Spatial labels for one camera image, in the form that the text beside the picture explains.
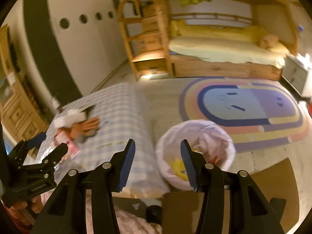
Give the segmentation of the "person's left hand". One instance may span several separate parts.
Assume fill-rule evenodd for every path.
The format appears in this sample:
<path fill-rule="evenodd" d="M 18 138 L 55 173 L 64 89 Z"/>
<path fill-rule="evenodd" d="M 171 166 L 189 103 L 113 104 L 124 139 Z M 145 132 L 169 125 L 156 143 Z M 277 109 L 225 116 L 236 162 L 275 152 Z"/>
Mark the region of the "person's left hand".
<path fill-rule="evenodd" d="M 10 208 L 9 213 L 23 224 L 29 226 L 34 225 L 35 218 L 31 215 L 31 211 L 34 214 L 39 214 L 43 209 L 43 203 L 41 196 L 33 197 L 30 201 L 30 208 L 27 209 L 28 203 L 26 201 L 16 201 Z"/>

